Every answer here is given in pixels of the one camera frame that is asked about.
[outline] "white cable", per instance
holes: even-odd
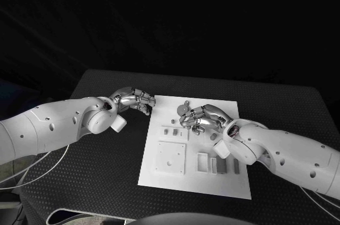
[[[54,166],[50,168],[50,170],[49,170],[40,177],[37,177],[34,180],[31,180],[30,182],[27,182],[27,183],[18,185],[18,186],[15,186],[15,187],[0,188],[0,190],[13,189],[13,188],[25,186],[27,184],[30,184],[31,182],[34,182],[37,179],[40,179],[40,178],[53,170],[53,168],[57,166],[57,164],[59,164],[59,162],[61,161],[61,158],[63,158],[63,156],[64,156],[64,154],[66,154],[66,152],[67,152],[67,149],[69,149],[69,145],[67,145],[67,148],[66,148],[66,150],[64,150],[64,152],[63,152],[63,155],[61,155],[59,161],[56,162]]]
[[[11,179],[13,177],[15,177],[20,173],[23,173],[25,170],[28,170],[41,160],[43,158],[49,155],[50,152],[47,152],[43,157],[28,166],[25,167],[20,172],[17,172],[14,175],[11,175],[8,178],[5,178],[2,181],[0,181],[0,183],[2,183],[4,181],[7,181],[8,179]]]
[[[306,194],[306,196],[309,197],[309,199],[314,201],[314,203],[318,205],[318,207],[325,211],[325,213],[340,222],[340,219],[327,211],[327,209],[318,204],[318,202],[311,198],[311,196],[308,195],[308,193],[305,192],[304,188],[299,187],[302,192]]]
[[[340,209],[340,206],[337,205],[337,204],[334,204],[331,201],[328,201],[318,193],[315,193],[316,194],[316,196],[322,199],[322,200],[325,200],[337,209]]]

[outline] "black textured mat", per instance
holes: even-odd
[[[72,99],[109,96],[134,86],[152,95],[237,101],[240,118],[306,136],[340,150],[340,135],[321,96],[311,87],[87,70]],[[252,200],[138,186],[149,116],[123,112],[126,126],[86,135],[70,145],[54,170],[23,187],[24,212],[43,224],[57,208],[138,219],[168,212],[223,215],[255,224],[337,224],[298,186],[260,163],[247,166]],[[25,182],[56,163],[64,148],[33,167]],[[340,217],[335,208],[319,202]]]

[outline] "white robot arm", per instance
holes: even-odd
[[[223,133],[213,146],[220,158],[231,154],[247,165],[259,161],[280,178],[340,199],[340,152],[327,145],[289,132],[269,130],[253,121],[231,119],[211,105],[188,111],[180,123],[195,135],[204,132],[204,127]]]
[[[144,91],[125,87],[109,97],[86,97],[36,106],[0,121],[0,165],[38,153],[57,150],[89,133],[109,127],[119,132],[126,121],[118,115],[129,107],[148,115],[155,99]]]

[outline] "white sheet of paper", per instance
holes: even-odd
[[[178,124],[177,107],[188,101],[190,109],[203,106],[206,104],[219,107],[231,118],[239,118],[237,103],[234,101],[197,99],[188,97],[174,96],[155,96],[155,107],[152,108],[152,114],[148,125],[146,142],[142,156],[142,163],[139,169],[138,185],[157,187],[178,191],[195,192],[224,197],[236,197],[243,199],[252,199],[250,188],[247,181],[246,165],[239,162],[239,174],[233,173],[233,157],[226,158],[226,170],[227,174],[211,174],[210,163],[208,173],[198,173],[197,170],[197,153],[208,154],[210,158],[216,157],[213,151],[213,143],[220,139],[221,134],[217,134],[217,138],[210,143],[210,135],[216,133],[211,129],[206,129],[206,132],[195,136],[188,130],[188,140],[165,140],[159,138],[159,127],[177,127]],[[157,145],[159,141],[185,144],[185,161],[184,161],[184,175],[171,173],[158,173],[154,167],[154,158],[157,155]]]

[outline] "robotic hand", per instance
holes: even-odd
[[[148,115],[155,99],[144,91],[125,87],[109,97],[86,97],[36,106],[0,121],[0,165],[38,153],[57,150],[89,133],[109,127],[119,132],[126,121],[118,115],[128,108]]]
[[[223,134],[213,146],[220,158],[231,154],[246,165],[259,161],[280,178],[340,199],[340,152],[328,146],[257,122],[231,119],[211,105],[194,108],[178,121],[195,135],[204,128]]]

